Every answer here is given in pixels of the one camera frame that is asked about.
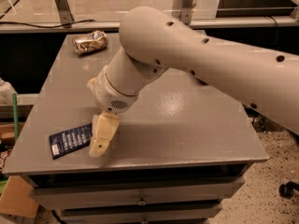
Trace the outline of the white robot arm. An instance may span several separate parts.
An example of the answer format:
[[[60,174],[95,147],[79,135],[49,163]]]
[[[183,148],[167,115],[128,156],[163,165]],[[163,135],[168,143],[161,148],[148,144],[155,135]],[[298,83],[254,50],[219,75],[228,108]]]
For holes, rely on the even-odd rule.
[[[299,133],[299,56],[195,32],[152,7],[122,19],[121,47],[87,86],[101,114],[93,117],[90,155],[104,155],[119,115],[167,69],[186,72],[293,133]]]

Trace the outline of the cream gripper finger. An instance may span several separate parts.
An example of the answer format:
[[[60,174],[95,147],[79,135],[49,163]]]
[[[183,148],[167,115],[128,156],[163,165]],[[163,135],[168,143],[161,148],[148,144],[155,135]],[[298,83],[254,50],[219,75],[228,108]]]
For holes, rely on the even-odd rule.
[[[96,94],[97,78],[91,78],[87,83],[87,88],[91,90],[93,94]]]
[[[91,157],[101,157],[106,153],[119,124],[119,116],[113,113],[103,112],[101,115],[93,116],[92,138],[89,149]]]

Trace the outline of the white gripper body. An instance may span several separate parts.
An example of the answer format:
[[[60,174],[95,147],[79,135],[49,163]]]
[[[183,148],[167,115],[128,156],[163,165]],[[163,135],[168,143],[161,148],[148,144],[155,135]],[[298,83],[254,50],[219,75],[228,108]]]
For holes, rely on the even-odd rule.
[[[93,95],[102,111],[116,114],[127,111],[137,100],[136,96],[121,94],[112,87],[107,78],[107,66],[95,78]]]

